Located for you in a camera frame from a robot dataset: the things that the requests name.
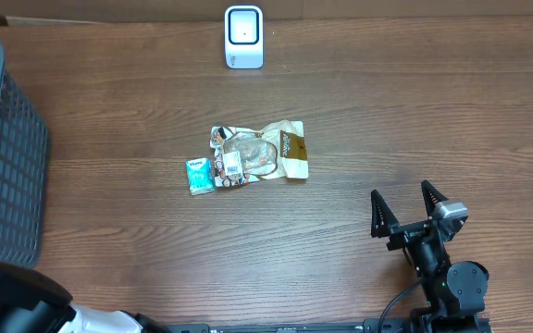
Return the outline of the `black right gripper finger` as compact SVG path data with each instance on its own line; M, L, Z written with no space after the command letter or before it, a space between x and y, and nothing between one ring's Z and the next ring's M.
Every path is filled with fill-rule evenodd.
M399 221L390 210L385 200L377 190L371 192L372 222L371 237L389 237L394 228L399 227Z
M427 216L432 216L438 203L447 201L448 198L438 191L428 180L421 182L421 190L423 193L424 203L426 207Z

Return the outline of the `brown white snack bag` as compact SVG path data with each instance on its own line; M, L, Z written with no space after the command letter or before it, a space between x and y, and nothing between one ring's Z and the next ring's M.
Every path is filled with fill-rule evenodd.
M301 121L281 120L261 130L213 127L210 147L214 150L214 181L219 188L309 177Z

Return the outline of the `teal tissue pack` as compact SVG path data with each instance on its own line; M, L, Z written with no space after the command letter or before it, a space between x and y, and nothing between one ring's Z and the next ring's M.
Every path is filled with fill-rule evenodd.
M200 195L215 190L210 161L206 157L185 162L191 195Z

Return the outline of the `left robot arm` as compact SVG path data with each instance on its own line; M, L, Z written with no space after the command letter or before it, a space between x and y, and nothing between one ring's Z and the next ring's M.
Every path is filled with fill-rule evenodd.
M60 284L35 270L0 262L0 333L168 333L142 314L77 305Z

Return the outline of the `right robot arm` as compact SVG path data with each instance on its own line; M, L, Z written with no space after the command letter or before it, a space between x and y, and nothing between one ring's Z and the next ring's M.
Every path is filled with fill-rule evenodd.
M465 225L466 205L450 200L429 181L421 182L427 218L403 225L382 195L370 193L371 236L386 238L387 249L403 252L415 270L417 281L395 296L372 326L377 332L490 332L490 321L480 319L490 273L478 262L452 263L445 244ZM415 308L394 325L387 321L392 307L413 290L420 288L427 300L425 308Z

